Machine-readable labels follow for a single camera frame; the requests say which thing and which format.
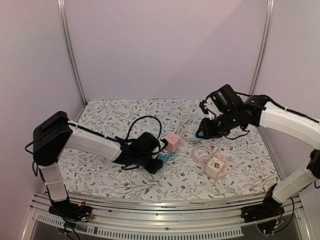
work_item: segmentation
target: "white wall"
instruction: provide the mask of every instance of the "white wall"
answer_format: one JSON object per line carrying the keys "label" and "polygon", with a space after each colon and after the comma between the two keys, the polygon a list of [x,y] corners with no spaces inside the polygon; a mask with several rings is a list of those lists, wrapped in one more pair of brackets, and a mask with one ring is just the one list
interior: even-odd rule
{"label": "white wall", "polygon": [[58,110],[74,119],[81,109],[57,1],[0,1],[0,239],[18,239],[43,189],[24,151],[33,129]]}
{"label": "white wall", "polygon": [[[256,94],[320,119],[320,1],[275,1],[270,37]],[[311,147],[265,130],[284,176],[309,161]],[[320,239],[320,191],[300,194],[314,239]]]}
{"label": "white wall", "polygon": [[88,100],[199,98],[231,83],[247,92],[266,0],[69,0]]}

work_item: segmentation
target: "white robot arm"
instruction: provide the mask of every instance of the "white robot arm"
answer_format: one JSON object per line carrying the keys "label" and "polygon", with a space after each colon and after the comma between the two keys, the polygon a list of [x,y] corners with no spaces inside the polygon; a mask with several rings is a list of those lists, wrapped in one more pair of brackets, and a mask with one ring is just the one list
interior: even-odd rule
{"label": "white robot arm", "polygon": [[92,212],[91,207],[83,204],[71,203],[65,188],[58,160],[64,148],[81,150],[92,153],[116,164],[124,165],[123,170],[131,170],[143,167],[150,174],[155,174],[163,166],[163,161],[158,159],[168,142],[165,139],[154,137],[151,133],[144,132],[137,139],[129,139],[129,133],[125,139],[111,138],[99,132],[92,131],[77,123],[70,121],[65,112],[59,111],[48,118],[33,131],[33,142],[25,149],[33,145],[33,160],[39,169],[41,178],[49,193],[51,207],[49,212],[63,219],[72,221],[85,221]]}
{"label": "white robot arm", "polygon": [[201,121],[196,137],[221,138],[236,127],[245,131],[250,124],[280,131],[314,148],[310,162],[272,186],[262,204],[242,209],[244,220],[252,222],[284,213],[283,202],[320,179],[320,124],[319,120],[282,107],[266,95],[247,96],[249,98],[243,102],[237,94],[240,93],[227,84],[200,103],[209,118]]}

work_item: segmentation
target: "floral tablecloth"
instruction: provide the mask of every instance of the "floral tablecloth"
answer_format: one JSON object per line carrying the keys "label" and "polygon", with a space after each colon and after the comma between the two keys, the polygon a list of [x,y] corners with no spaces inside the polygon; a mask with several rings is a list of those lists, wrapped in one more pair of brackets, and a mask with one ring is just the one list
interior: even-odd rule
{"label": "floral tablecloth", "polygon": [[[108,136],[125,137],[129,126],[138,117],[153,115],[162,122],[162,137],[177,127],[179,115],[192,114],[191,123],[182,136],[175,155],[154,175],[143,168],[121,170],[121,166],[103,157],[80,150],[64,149],[59,165],[64,183],[70,192],[95,197],[141,200],[197,200],[223,198],[268,190],[279,180],[271,157],[256,128],[236,140],[225,137],[194,140],[194,132],[204,117],[197,99],[97,100],[86,106],[79,125]],[[142,132],[157,136],[158,123],[143,119],[133,127],[130,137]],[[232,136],[243,134],[235,129]],[[219,180],[205,174],[205,165],[191,157],[194,146],[217,146],[227,157],[227,174]]]}

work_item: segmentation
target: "pink block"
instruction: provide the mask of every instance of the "pink block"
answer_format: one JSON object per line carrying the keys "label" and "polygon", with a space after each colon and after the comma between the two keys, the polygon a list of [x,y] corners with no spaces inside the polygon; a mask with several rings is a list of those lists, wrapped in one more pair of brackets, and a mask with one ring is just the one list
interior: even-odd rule
{"label": "pink block", "polygon": [[173,132],[169,132],[165,139],[168,141],[168,146],[165,148],[174,153],[180,146],[181,137]]}

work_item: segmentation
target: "cable bundle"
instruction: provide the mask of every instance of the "cable bundle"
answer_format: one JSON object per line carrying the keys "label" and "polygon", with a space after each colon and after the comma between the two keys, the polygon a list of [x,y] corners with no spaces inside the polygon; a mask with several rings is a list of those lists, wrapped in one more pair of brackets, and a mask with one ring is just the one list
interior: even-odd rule
{"label": "cable bundle", "polygon": [[192,122],[192,115],[189,113],[183,113],[182,115],[178,115],[179,122],[176,126],[176,129],[174,131],[175,134],[179,136],[183,136],[184,133],[187,131],[187,125]]}
{"label": "cable bundle", "polygon": [[[208,155],[196,155],[196,151],[198,150],[204,150],[206,152],[208,152]],[[195,146],[192,150],[191,150],[191,157],[192,159],[198,163],[198,164],[206,164],[211,158],[212,156],[214,155],[214,153],[216,152],[217,149],[212,149],[211,147],[208,147],[208,146],[203,146],[203,145],[200,145],[200,146]]]}

